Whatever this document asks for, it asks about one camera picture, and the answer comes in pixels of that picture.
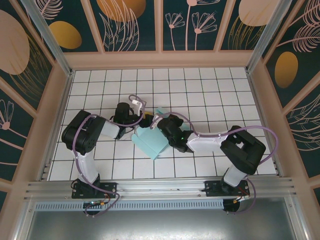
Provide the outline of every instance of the leaf illustration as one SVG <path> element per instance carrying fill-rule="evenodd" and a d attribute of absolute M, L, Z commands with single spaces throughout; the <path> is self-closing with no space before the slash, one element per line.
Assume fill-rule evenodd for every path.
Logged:
<path fill-rule="evenodd" d="M 302 15 L 303 21 L 308 26 L 315 26 L 320 24 L 320 1 L 308 0 L 305 6 L 304 14 Z"/>
<path fill-rule="evenodd" d="M 135 51 L 139 44 L 139 25 L 135 13 L 128 9 L 124 1 L 121 8 L 115 0 L 110 5 L 102 0 L 102 7 L 109 17 L 100 17 L 104 24 L 103 45 L 108 52 Z"/>
<path fill-rule="evenodd" d="M 312 50 L 320 43 L 320 25 L 305 25 L 301 27 L 294 35 L 294 38 L 289 42 L 292 42 L 293 48 L 296 52 L 311 53 Z"/>
<path fill-rule="evenodd" d="M 44 19 L 53 20 L 63 8 L 62 0 L 34 0 Z"/>

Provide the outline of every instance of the flower illustration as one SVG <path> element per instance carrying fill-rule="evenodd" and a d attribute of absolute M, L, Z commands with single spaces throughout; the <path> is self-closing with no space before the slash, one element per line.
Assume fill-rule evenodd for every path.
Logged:
<path fill-rule="evenodd" d="M 14 114 L 14 109 L 15 109 L 15 105 L 11 101 L 8 101 L 8 103 L 6 105 L 6 103 L 3 99 L 0 100 L 0 130 L 5 130 L 5 131 L 9 130 L 9 131 L 13 132 L 14 134 L 26 139 L 27 138 L 26 136 L 14 131 L 10 128 L 10 123 L 12 120 L 12 116 Z M 23 147 L 15 145 L 15 144 L 8 142 L 2 138 L 0 138 L 0 142 L 7 144 L 13 148 L 19 149 L 19 150 L 24 149 Z M 4 162 L 0 162 L 0 164 L 17 165 L 16 163 L 4 163 Z"/>
<path fill-rule="evenodd" d="M 199 18 L 199 12 L 192 14 L 192 23 L 195 32 L 194 50 L 197 50 L 198 34 L 210 33 L 217 30 L 217 25 L 214 24 L 216 19 L 215 13 L 203 13 Z"/>
<path fill-rule="evenodd" d="M 169 25 L 170 28 L 170 33 L 171 33 L 171 41 L 172 41 L 172 46 L 173 46 L 173 50 L 175 51 L 175 43 L 174 43 L 174 37 L 172 34 L 172 29 L 174 28 L 180 28 L 183 27 L 184 25 L 186 25 L 185 21 L 183 21 L 183 17 L 181 16 L 181 13 L 173 13 L 172 16 L 170 13 L 167 13 L 165 15 L 165 19 L 166 22 Z"/>
<path fill-rule="evenodd" d="M 188 51 L 188 27 L 189 27 L 189 16 L 190 16 L 190 8 L 197 5 L 210 5 L 217 4 L 220 0 L 186 0 L 186 3 L 189 5 L 188 13 L 186 16 L 186 29 L 185 29 L 185 50 Z"/>
<path fill-rule="evenodd" d="M 220 0 L 186 0 L 189 6 L 216 4 Z"/>
<path fill-rule="evenodd" d="M 10 129 L 10 121 L 12 115 L 14 114 L 15 105 L 8 101 L 7 107 L 4 100 L 0 100 L 0 129 L 8 130 Z"/>

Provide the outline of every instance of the floral wallpaper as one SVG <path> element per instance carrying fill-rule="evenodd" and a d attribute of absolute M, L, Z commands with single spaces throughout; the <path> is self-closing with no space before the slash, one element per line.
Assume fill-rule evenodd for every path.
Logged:
<path fill-rule="evenodd" d="M 0 178 L 12 181 L 33 123 L 30 116 L 0 89 Z"/>
<path fill-rule="evenodd" d="M 163 50 L 213 50 L 226 0 L 164 0 Z"/>
<path fill-rule="evenodd" d="M 52 65 L 8 0 L 0 1 L 0 79 L 38 108 Z"/>
<path fill-rule="evenodd" d="M 320 0 L 306 0 L 266 63 L 282 106 L 320 71 Z"/>
<path fill-rule="evenodd" d="M 155 51 L 154 0 L 90 0 L 106 52 Z"/>
<path fill-rule="evenodd" d="M 320 85 L 286 119 L 309 178 L 320 175 Z"/>

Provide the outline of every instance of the light blue cloth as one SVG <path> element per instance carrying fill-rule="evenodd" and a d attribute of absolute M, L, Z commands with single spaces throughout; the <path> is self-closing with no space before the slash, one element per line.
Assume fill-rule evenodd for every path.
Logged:
<path fill-rule="evenodd" d="M 159 154 L 169 145 L 167 138 L 157 127 L 155 129 L 138 127 L 131 140 L 152 160 L 157 159 Z"/>

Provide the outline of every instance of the metal plate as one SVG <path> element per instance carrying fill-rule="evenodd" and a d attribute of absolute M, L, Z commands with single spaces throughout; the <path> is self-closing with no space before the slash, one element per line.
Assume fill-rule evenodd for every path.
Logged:
<path fill-rule="evenodd" d="M 230 194 L 226 194 L 225 192 L 221 192 L 220 189 L 221 181 L 205 181 L 205 195 L 207 197 L 238 197 L 244 195 L 244 193 L 239 189 L 241 188 L 247 195 L 250 195 L 248 182 L 246 180 L 241 180 L 238 187 L 234 188 Z"/>
<path fill-rule="evenodd" d="M 94 194 L 82 194 L 82 192 L 79 190 L 79 184 L 74 183 L 72 191 L 71 198 L 72 199 L 104 199 L 105 193 L 102 191 L 98 191 L 96 195 Z M 100 188 L 106 191 L 110 192 L 116 192 L 117 191 L 117 183 L 116 182 L 101 182 Z M 111 199 L 116 198 L 115 194 L 108 194 Z"/>

